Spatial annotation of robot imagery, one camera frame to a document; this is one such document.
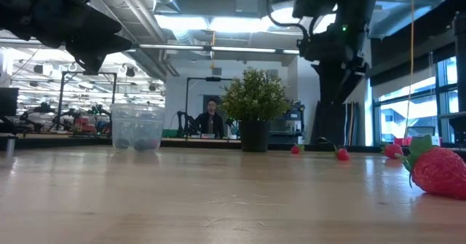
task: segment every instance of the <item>red strawberry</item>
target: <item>red strawberry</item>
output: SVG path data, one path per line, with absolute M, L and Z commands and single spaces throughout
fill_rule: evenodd
M 350 160 L 350 153 L 347 149 L 341 148 L 335 151 L 336 158 L 340 161 Z
M 413 182 L 430 194 L 466 200 L 466 164 L 451 150 L 432 145 L 430 135 L 413 139 L 403 158 Z
M 398 144 L 388 144 L 382 148 L 382 153 L 391 159 L 397 159 L 398 156 L 396 154 L 403 154 L 403 150 L 401 146 Z
M 304 145 L 294 144 L 294 146 L 291 148 L 291 154 L 299 154 L 302 151 L 304 151 Z

